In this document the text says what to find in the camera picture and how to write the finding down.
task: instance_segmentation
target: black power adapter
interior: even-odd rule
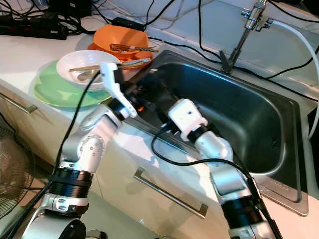
[[[116,17],[111,21],[114,26],[123,26],[131,29],[135,29],[138,31],[144,31],[144,24],[140,24],[134,21],[130,21],[121,17]]]

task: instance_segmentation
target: kitchen counter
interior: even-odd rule
[[[103,25],[99,19],[87,18],[84,21],[84,27],[87,29],[96,29]],[[54,114],[57,118],[69,122],[73,116],[72,109],[57,108],[46,105],[40,102],[32,93],[32,85],[35,77],[39,74],[41,69],[48,63],[59,59],[63,55],[75,51],[86,49],[86,47],[92,41],[92,37],[89,35],[78,35],[68,36],[66,41],[51,40],[51,39],[39,39],[39,38],[25,38],[25,37],[14,37],[14,36],[0,36],[0,85],[8,88],[26,98],[31,103],[37,105],[43,110]],[[164,49],[171,49],[177,53],[190,56],[193,60],[200,63],[209,65],[219,69],[218,64],[211,64],[205,61],[198,55],[184,51],[182,49],[172,48],[170,46],[163,45],[161,51]],[[132,77],[138,70],[127,70],[125,71],[125,78]],[[304,139],[304,151],[307,171],[307,183],[308,183],[308,200],[309,200],[309,214],[306,217],[301,217],[296,213],[276,204],[275,202],[264,198],[267,208],[275,221],[285,239],[316,239],[319,235],[319,227],[317,221],[319,220],[319,189],[316,185],[314,166],[312,161],[311,145],[307,140],[308,123],[307,114],[316,106],[314,102],[304,99],[298,95],[295,95],[289,91],[286,91],[276,85],[269,82],[256,79],[250,75],[242,72],[234,72],[234,75],[249,81],[255,85],[267,88],[275,91],[286,97],[297,101],[301,107],[301,119],[302,119],[302,133]],[[78,121],[83,118],[89,111],[95,106],[85,107],[81,110],[78,117]],[[144,139],[150,139],[151,136],[125,124],[124,127],[115,137],[115,142],[120,147],[124,148],[130,154],[137,155],[145,160],[150,160],[153,154],[150,150],[149,145],[146,145]],[[164,147],[164,143],[159,145],[159,148]],[[175,149],[171,148],[169,151],[170,155],[176,157],[188,157],[183,155],[181,152],[176,152]],[[195,170],[201,171],[204,174],[208,174],[207,168],[204,165],[197,165],[194,167]],[[181,177],[181,181],[185,182],[183,189],[189,188],[189,191],[196,193],[196,188],[192,185],[192,182],[183,178],[183,174],[174,168],[168,170],[167,173],[171,175],[178,175]],[[205,188],[206,197],[216,201],[216,197],[212,192],[211,185],[209,183],[209,177],[203,177],[201,186]]]

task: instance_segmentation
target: orange plate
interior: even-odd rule
[[[99,47],[98,45],[92,43],[88,46],[88,50],[98,50],[98,51],[106,51],[105,49]],[[143,59],[143,58],[150,58],[151,60],[153,60],[153,54],[150,51],[139,51],[138,53],[136,53],[133,57],[132,60],[138,60],[138,59]],[[139,68],[139,67],[144,67],[146,65],[148,65],[150,62],[146,62],[143,65],[139,65],[139,66],[133,66],[133,67],[126,67],[125,69],[129,70],[129,69],[135,69],[135,68]]]
[[[116,56],[122,61],[133,60],[139,51],[119,52],[111,50],[110,44],[146,47],[149,45],[148,36],[143,31],[138,31],[122,26],[105,25],[98,29],[93,36],[93,43],[103,48],[104,51]]]

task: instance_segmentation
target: white countertop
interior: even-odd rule
[[[84,24],[88,29],[98,28],[103,25],[101,21],[92,18],[84,20]],[[70,121],[73,115],[73,110],[52,107],[40,102],[32,93],[32,84],[35,77],[44,66],[69,52],[86,49],[91,42],[91,39],[91,36],[84,34],[68,36],[68,39],[65,41],[0,36],[0,85],[10,89],[16,94],[21,95],[31,103],[37,105],[39,108],[55,113],[55,115],[62,120]],[[183,51],[183,55],[188,54],[190,54],[189,51]],[[212,67],[220,67],[218,65],[212,65],[196,55],[192,55],[192,58]],[[136,72],[137,70],[126,71],[125,76],[126,78],[129,78]],[[311,146],[307,140],[307,113],[315,107],[315,103],[283,90],[276,85],[258,80],[250,75],[241,72],[235,72],[234,75],[241,79],[245,79],[245,81],[253,82],[256,85],[292,98],[300,104],[309,191],[309,215],[307,217],[301,217],[266,198],[265,203],[271,216],[276,220],[284,238],[318,238],[319,227],[317,226],[317,221],[319,220],[319,189],[317,188],[315,181]],[[92,107],[82,110],[79,118],[87,114],[90,110],[92,110]],[[132,138],[129,140],[129,138],[132,137],[132,134],[136,135],[137,138],[137,140],[134,140],[135,144],[132,144]],[[133,154],[141,154],[141,152],[144,152],[145,155],[142,156],[145,159],[148,159],[151,156],[150,149],[144,144],[141,138],[150,138],[150,136],[138,129],[126,125],[117,135],[115,140]]]

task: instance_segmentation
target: sink basin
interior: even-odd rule
[[[300,215],[308,213],[300,111],[295,101],[168,50],[131,81],[147,88],[143,97],[163,112],[175,98],[191,99],[209,128],[230,142],[265,196]],[[149,108],[128,123],[152,134],[162,125]],[[196,149],[178,135],[167,134],[163,140],[199,158]]]

